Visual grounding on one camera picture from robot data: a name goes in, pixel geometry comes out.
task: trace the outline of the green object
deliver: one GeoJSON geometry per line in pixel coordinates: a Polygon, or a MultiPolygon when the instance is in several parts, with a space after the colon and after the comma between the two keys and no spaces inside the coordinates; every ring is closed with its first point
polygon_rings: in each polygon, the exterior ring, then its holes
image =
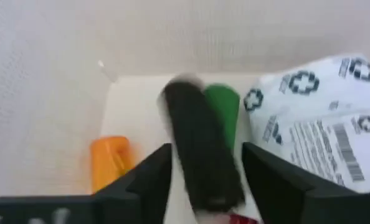
{"type": "Polygon", "coordinates": [[[240,96],[231,87],[223,84],[209,85],[204,94],[224,125],[225,141],[233,152],[240,96]]]}

